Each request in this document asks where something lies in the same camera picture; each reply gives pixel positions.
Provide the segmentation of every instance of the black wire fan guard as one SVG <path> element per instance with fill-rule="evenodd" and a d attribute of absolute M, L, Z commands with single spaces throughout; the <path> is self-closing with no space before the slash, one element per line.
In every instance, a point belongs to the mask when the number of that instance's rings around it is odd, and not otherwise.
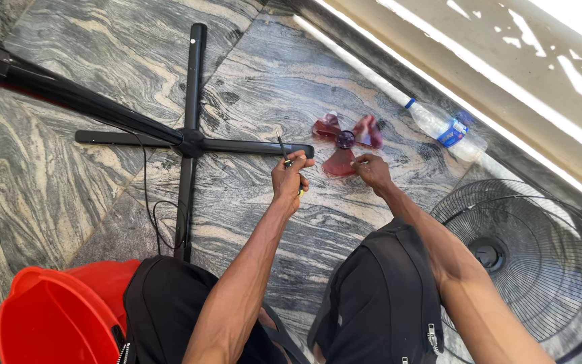
<path fill-rule="evenodd" d="M 523 182 L 488 179 L 453 191 L 431 215 L 462 240 L 558 362 L 582 351 L 582 326 L 573 323 L 582 321 L 581 212 Z M 443 308 L 442 320 L 458 337 Z M 471 361 L 465 348 L 447 349 Z"/>

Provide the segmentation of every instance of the screwdriver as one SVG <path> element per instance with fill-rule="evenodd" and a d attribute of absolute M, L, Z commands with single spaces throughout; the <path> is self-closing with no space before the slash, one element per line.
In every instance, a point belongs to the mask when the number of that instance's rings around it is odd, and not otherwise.
<path fill-rule="evenodd" d="M 278 143 L 280 143 L 280 149 L 282 150 L 282 155 L 285 158 L 285 169 L 287 169 L 287 168 L 291 167 L 291 164 L 293 164 L 293 162 L 291 162 L 291 160 L 287 156 L 287 151 L 285 150 L 285 145 L 282 144 L 282 138 L 280 137 L 279 131 L 276 130 L 276 133 L 278 135 Z M 303 194 L 304 194 L 304 190 L 302 189 L 302 180 L 301 180 L 300 187 L 298 187 L 298 189 L 297 189 L 297 195 L 302 196 Z"/>

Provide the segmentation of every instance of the cross-shaped fan stand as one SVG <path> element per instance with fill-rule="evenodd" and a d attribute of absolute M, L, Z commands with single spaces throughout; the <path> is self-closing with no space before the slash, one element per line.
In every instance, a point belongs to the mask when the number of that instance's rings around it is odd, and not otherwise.
<path fill-rule="evenodd" d="M 74 110 L 105 124 L 137 133 L 145 147 L 172 148 L 181 155 L 179 200 L 176 213 L 174 256 L 190 261 L 190 222 L 196 159 L 205 152 L 249 153 L 281 156 L 279 144 L 207 139 L 199 130 L 201 69 L 206 48 L 207 27 L 195 23 L 190 29 L 188 85 L 184 127 L 170 128 L 119 103 L 99 95 L 36 64 L 8 52 L 0 42 L 0 87 Z M 78 130 L 78 143 L 140 146 L 129 133 Z M 304 150 L 314 156 L 311 145 L 285 145 L 287 153 Z"/>

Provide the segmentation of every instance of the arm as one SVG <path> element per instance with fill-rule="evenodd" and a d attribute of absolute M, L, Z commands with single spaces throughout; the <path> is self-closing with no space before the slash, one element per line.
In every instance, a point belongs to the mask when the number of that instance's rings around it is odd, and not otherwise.
<path fill-rule="evenodd" d="M 309 190 L 300 169 L 314 165 L 304 151 L 289 154 L 271 172 L 273 202 L 237 257 L 208 294 L 190 336 L 183 364 L 235 363 L 244 349 L 262 305 L 273 257 L 288 219 L 300 206 L 297 187 Z"/>
<path fill-rule="evenodd" d="M 393 184 L 381 157 L 365 154 L 352 166 L 394 216 L 419 232 L 442 304 L 475 363 L 554 362 L 506 306 L 487 272 L 457 236 Z"/>

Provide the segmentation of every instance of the hand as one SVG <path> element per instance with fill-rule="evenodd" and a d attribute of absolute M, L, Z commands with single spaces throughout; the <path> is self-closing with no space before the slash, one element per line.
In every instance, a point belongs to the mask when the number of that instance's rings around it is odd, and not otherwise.
<path fill-rule="evenodd" d="M 352 162 L 352 168 L 379 197 L 383 197 L 384 192 L 389 189 L 396 188 L 392 178 L 390 178 L 390 169 L 387 163 L 377 155 L 363 154 L 357 157 L 356 162 Z"/>
<path fill-rule="evenodd" d="M 273 203 L 280 203 L 289 208 L 290 215 L 300 207 L 300 197 L 297 189 L 302 183 L 302 189 L 309 191 L 309 180 L 300 174 L 300 169 L 311 167 L 315 164 L 313 159 L 307 159 L 304 150 L 298 150 L 288 155 L 293 162 L 291 167 L 285 169 L 285 159 L 282 158 L 278 165 L 271 171 L 273 181 Z"/>

